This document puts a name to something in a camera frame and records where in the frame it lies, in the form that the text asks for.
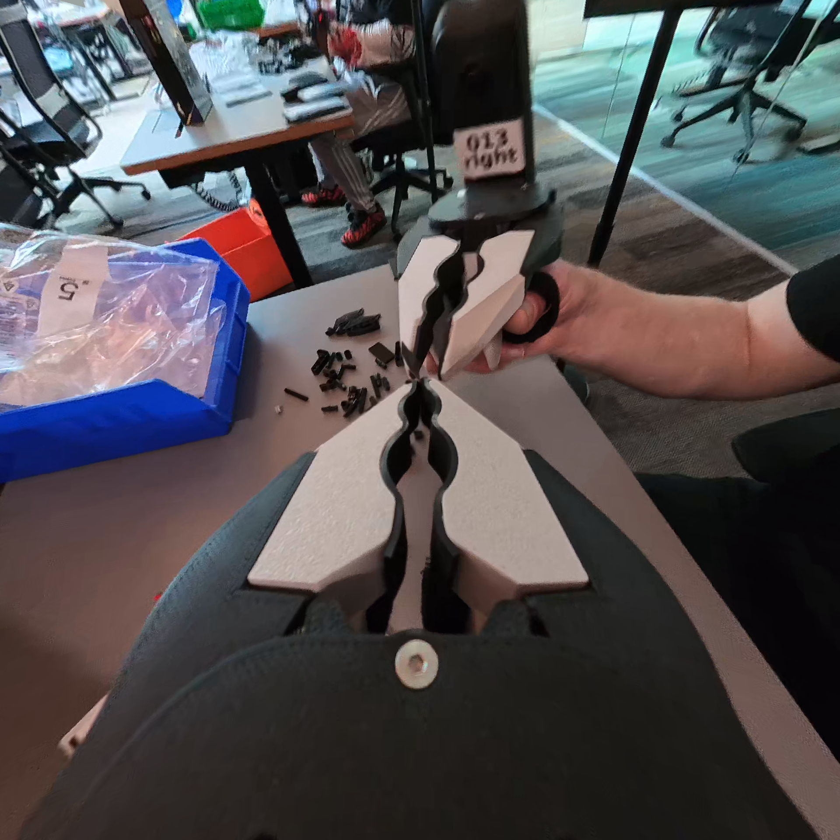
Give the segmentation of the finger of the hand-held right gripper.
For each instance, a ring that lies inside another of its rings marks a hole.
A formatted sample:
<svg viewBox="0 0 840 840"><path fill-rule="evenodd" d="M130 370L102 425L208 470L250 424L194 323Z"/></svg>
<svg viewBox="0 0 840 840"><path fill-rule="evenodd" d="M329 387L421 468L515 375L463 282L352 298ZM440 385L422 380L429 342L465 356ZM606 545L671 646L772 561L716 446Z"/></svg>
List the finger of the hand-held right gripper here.
<svg viewBox="0 0 840 840"><path fill-rule="evenodd" d="M522 265L534 232L510 230L484 241L477 253L479 271L445 304L434 331L437 377L448 381L484 356L491 371L500 362L502 330L524 299Z"/></svg>
<svg viewBox="0 0 840 840"><path fill-rule="evenodd" d="M422 238L397 281L398 333L406 368L420 368L428 349L421 349L427 304L440 291L437 270L459 251L459 242L446 235Z"/></svg>

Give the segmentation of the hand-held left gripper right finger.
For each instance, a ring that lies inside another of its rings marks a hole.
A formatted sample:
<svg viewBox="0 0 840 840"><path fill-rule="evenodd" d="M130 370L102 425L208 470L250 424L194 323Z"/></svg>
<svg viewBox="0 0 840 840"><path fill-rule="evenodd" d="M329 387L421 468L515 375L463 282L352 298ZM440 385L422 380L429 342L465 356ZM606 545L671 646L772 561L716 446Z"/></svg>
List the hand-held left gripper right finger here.
<svg viewBox="0 0 840 840"><path fill-rule="evenodd" d="M526 452L437 381L423 382L427 460L441 480L423 573L423 624L461 634L502 602L583 590L590 578Z"/></svg>

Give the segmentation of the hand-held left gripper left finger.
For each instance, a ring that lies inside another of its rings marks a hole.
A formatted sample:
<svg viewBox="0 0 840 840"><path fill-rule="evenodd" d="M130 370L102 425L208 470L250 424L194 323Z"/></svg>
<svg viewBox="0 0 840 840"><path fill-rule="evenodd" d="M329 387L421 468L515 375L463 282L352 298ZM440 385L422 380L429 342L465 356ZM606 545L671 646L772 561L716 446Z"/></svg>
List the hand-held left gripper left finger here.
<svg viewBox="0 0 840 840"><path fill-rule="evenodd" d="M398 485L413 462L421 391L418 381L400 386L311 455L251 586L333 600L370 632L388 631L407 562Z"/></svg>

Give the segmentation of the person's right forearm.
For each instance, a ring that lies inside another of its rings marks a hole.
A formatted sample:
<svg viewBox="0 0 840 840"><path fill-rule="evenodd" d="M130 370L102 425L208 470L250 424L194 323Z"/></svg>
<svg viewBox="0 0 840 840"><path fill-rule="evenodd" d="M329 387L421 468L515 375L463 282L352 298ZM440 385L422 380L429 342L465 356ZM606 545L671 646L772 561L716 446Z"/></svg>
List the person's right forearm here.
<svg viewBox="0 0 840 840"><path fill-rule="evenodd" d="M747 301L666 296L620 360L621 378L658 396L757 400L839 378L839 258L826 259Z"/></svg>

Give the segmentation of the person's right hand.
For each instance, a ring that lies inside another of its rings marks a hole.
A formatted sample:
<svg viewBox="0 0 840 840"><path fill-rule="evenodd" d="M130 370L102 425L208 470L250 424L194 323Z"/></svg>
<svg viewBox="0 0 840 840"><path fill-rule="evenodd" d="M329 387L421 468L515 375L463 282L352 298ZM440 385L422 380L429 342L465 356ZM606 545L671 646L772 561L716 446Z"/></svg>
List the person's right hand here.
<svg viewBox="0 0 840 840"><path fill-rule="evenodd" d="M619 301L621 293L636 291L597 269L577 266L563 259L542 269L552 278L559 296L559 310L550 331L531 342L503 342L500 359L492 369L482 351L465 368L467 372L487 374L518 361L540 355L566 361L583 361L592 355L593 323L606 324L607 307ZM526 292L523 302L505 324L510 334L525 335L544 318L547 301L537 291Z"/></svg>

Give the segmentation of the pile of black toy pieces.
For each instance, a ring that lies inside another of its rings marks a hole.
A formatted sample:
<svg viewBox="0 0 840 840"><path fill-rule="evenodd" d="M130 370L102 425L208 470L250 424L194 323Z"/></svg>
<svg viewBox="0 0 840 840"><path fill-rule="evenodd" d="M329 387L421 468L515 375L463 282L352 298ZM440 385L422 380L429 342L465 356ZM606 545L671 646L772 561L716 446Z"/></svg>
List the pile of black toy pieces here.
<svg viewBox="0 0 840 840"><path fill-rule="evenodd" d="M385 332L382 314L364 308L328 324L311 373L321 414L348 420L376 407L411 378L400 342Z"/></svg>

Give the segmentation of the black office chair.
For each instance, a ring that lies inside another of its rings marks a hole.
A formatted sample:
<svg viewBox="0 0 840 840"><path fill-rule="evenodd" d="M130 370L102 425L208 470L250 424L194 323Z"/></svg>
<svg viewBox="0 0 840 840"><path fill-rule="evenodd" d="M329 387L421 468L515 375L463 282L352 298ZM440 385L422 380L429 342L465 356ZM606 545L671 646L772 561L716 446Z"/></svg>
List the black office chair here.
<svg viewBox="0 0 840 840"><path fill-rule="evenodd" d="M384 66L382 71L403 89L410 118L353 140L351 147L355 152L371 153L373 172L378 175L371 188L373 194L393 192L391 232L395 242L399 242L400 211L410 190L414 188L436 201L451 189L454 179L435 164L435 146L448 142L438 132L425 70L411 60Z"/></svg>
<svg viewBox="0 0 840 840"><path fill-rule="evenodd" d="M110 213L96 190L119 193L136 188L145 201L151 200L151 193L141 182L86 177L74 171L74 164L91 157L103 133L52 70L23 2L2 2L1 47L18 89L38 115L35 122L21 125L2 112L3 162L18 170L50 205L37 226L67 215L73 203L85 196L99 207L112 229L121 230L123 220Z"/></svg>
<svg viewBox="0 0 840 840"><path fill-rule="evenodd" d="M675 127L662 138L660 146L669 150L675 146L679 132L726 113L729 123L741 123L744 145L733 160L745 163L755 141L753 116L757 111L785 121L788 141L800 139L806 118L767 98L757 86L761 77L767 83L777 81L810 44L813 23L805 17L809 5L799 2L790 7L781 2L714 8L695 43L698 57L710 62L707 77L696 85L682 87L677 96L688 100L723 89L731 89L731 93L692 119L686 118L688 105L684 103L672 115Z"/></svg>

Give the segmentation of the black tripod leg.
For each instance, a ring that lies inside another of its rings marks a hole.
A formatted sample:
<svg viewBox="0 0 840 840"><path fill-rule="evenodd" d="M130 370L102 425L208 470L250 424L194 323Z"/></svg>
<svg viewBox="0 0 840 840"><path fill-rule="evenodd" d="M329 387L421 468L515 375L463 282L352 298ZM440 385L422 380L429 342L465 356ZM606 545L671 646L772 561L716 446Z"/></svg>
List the black tripod leg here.
<svg viewBox="0 0 840 840"><path fill-rule="evenodd" d="M648 114L655 100L660 79L676 30L685 8L668 7L663 12L658 31L647 61L646 70L628 124L625 140L619 154L614 175L607 193L601 218L595 227L587 265L598 268L613 235L617 212L623 200L628 178L634 166L638 146L644 134Z"/></svg>

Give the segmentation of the orange plastic bin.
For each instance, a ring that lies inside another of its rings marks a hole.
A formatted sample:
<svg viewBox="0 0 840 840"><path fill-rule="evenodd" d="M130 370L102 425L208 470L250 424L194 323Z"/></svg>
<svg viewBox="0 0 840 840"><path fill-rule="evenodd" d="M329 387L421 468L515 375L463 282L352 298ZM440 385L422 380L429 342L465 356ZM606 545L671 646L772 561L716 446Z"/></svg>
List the orange plastic bin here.
<svg viewBox="0 0 840 840"><path fill-rule="evenodd" d="M200 238L222 256L245 283L252 301L293 290L291 273L256 200L178 240Z"/></svg>

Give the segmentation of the blue plastic bin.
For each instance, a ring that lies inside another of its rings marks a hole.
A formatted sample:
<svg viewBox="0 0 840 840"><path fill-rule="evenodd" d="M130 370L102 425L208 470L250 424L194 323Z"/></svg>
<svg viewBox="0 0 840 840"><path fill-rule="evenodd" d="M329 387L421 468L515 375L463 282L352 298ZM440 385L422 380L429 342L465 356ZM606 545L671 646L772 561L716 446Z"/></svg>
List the blue plastic bin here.
<svg viewBox="0 0 840 840"><path fill-rule="evenodd" d="M202 238L163 250L217 266L212 303L224 304L202 398L151 380L36 406L1 418L1 480L8 483L104 460L226 435L234 421L249 309L249 291Z"/></svg>

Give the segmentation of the person's lap in dark trousers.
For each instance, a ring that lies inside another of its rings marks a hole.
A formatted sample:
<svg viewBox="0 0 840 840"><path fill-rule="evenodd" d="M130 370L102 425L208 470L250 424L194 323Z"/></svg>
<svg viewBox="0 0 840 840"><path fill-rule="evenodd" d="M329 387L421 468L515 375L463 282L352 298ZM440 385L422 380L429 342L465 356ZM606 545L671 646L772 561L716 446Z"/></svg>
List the person's lap in dark trousers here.
<svg viewBox="0 0 840 840"><path fill-rule="evenodd" d="M838 758L838 449L773 483L636 477Z"/></svg>

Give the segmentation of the brown top desk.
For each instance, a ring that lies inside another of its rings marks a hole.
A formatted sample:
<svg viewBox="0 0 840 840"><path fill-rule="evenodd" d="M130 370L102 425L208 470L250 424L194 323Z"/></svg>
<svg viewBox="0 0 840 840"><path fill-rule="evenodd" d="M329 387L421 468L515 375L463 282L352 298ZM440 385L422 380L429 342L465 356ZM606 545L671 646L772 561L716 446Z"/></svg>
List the brown top desk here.
<svg viewBox="0 0 840 840"><path fill-rule="evenodd" d="M308 152L312 138L335 134L352 126L353 114L345 98L343 108L309 121L289 122L281 93L290 73L257 76L269 95L227 105L224 94L213 94L213 110L205 122L181 126L176 112L153 109L146 113L124 152L120 167L127 175L158 172L170 188L184 186L198 172L227 172L243 168L251 195L268 223L295 288L312 285L308 264L287 215L287 206L300 203L308 185L310 158L299 174L296 164Z"/></svg>

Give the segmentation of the green plastic bin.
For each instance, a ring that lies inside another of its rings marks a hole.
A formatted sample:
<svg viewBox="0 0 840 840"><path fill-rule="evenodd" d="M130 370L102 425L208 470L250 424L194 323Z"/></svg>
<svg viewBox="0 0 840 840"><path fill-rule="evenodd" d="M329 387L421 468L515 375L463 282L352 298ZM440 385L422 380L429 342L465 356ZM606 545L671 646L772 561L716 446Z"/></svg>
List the green plastic bin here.
<svg viewBox="0 0 840 840"><path fill-rule="evenodd" d="M247 32L265 22L266 6L261 1L195 1L196 15L209 32Z"/></svg>

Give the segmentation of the bundle of clear plastic bags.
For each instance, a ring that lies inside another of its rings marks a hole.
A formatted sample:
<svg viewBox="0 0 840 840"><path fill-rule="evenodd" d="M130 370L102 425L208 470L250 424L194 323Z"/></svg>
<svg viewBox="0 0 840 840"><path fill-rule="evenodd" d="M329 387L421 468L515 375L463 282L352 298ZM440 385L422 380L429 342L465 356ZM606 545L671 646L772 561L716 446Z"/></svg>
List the bundle of clear plastic bags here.
<svg viewBox="0 0 840 840"><path fill-rule="evenodd" d="M1 410L159 380L207 389L219 265L171 248L2 224Z"/></svg>

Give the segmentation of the black printed box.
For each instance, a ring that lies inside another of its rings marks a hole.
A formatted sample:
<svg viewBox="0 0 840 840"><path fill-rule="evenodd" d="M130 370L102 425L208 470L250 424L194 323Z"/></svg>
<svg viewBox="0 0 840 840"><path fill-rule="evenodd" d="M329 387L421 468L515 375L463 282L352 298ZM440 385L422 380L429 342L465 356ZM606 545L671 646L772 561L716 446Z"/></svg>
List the black printed box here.
<svg viewBox="0 0 840 840"><path fill-rule="evenodd" d="M203 124L214 107L166 1L123 1L122 15L186 127Z"/></svg>

